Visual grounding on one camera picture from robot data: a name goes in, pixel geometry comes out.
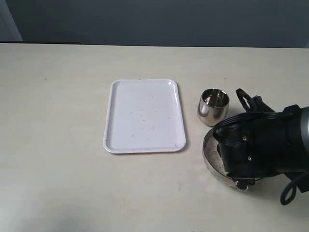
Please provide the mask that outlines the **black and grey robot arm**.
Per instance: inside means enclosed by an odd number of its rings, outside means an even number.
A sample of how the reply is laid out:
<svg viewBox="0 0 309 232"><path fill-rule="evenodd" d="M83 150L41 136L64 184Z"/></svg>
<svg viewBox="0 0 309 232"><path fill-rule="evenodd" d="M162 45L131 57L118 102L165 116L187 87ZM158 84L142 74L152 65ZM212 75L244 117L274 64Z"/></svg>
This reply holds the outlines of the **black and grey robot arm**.
<svg viewBox="0 0 309 232"><path fill-rule="evenodd" d="M301 192L309 190L309 109L250 112L213 129L226 175L247 190L257 179L285 174Z"/></svg>

